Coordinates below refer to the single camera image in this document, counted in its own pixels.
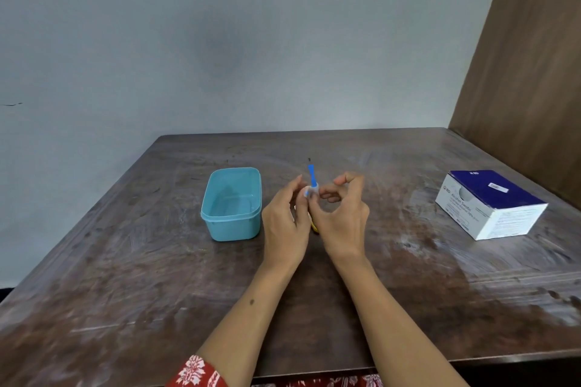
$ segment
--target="teal container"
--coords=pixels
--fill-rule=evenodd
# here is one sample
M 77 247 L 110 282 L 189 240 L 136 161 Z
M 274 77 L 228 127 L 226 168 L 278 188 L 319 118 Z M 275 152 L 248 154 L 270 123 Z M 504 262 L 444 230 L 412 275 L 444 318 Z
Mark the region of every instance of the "teal container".
M 202 219 L 218 242 L 256 237 L 260 231 L 262 182 L 252 167 L 216 170 L 210 175 Z

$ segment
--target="person's right hand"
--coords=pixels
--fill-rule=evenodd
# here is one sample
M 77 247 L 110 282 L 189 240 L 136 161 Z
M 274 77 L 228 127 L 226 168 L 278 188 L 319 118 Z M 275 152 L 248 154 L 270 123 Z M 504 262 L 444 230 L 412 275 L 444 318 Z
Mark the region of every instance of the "person's right hand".
M 361 200 L 363 183 L 363 175 L 347 171 L 333 183 L 320 186 L 319 195 L 313 193 L 309 198 L 313 222 L 333 261 L 365 257 L 364 236 L 369 207 Z M 340 202 L 340 205 L 328 213 L 319 206 L 319 196 L 331 203 Z

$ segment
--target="person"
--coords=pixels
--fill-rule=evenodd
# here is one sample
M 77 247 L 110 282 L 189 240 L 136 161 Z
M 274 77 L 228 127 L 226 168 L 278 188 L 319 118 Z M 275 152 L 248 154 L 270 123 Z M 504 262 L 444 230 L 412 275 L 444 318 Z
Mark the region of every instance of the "person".
M 366 258 L 364 238 L 369 207 L 361 200 L 364 178 L 347 172 L 305 197 L 299 176 L 264 208 L 264 259 L 243 296 L 214 329 L 198 352 L 167 386 L 248 387 L 272 315 L 309 241 L 309 214 L 326 252 L 349 290 L 379 376 L 329 383 L 321 379 L 298 385 L 343 387 L 467 386 L 443 354 L 383 286 Z M 338 202 L 332 213 L 319 199 Z M 296 216 L 291 214 L 291 206 Z

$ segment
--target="white wall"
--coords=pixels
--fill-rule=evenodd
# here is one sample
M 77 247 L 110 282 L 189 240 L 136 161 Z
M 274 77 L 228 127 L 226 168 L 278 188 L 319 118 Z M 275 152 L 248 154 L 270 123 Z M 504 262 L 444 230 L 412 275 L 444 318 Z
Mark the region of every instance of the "white wall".
M 162 134 L 447 126 L 491 0 L 0 0 L 0 287 Z

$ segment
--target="brown wooden board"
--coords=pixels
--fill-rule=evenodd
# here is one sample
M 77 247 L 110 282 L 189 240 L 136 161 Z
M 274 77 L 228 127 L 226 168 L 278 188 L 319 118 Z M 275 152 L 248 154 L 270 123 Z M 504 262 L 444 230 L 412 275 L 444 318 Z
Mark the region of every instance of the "brown wooden board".
M 581 208 L 581 0 L 493 0 L 450 128 Z
M 0 304 L 0 385 L 165 383 L 240 297 L 262 257 L 262 232 L 247 241 L 210 238 L 200 218 L 210 173 L 258 168 L 266 204 L 307 174 L 308 158 L 320 183 L 345 170 L 365 173 L 367 254 L 448 359 L 581 353 L 581 212 L 453 132 L 170 135 Z M 434 203 L 450 169 L 494 169 L 548 209 L 528 236 L 475 242 Z M 350 297 L 311 233 L 256 375 L 372 365 Z

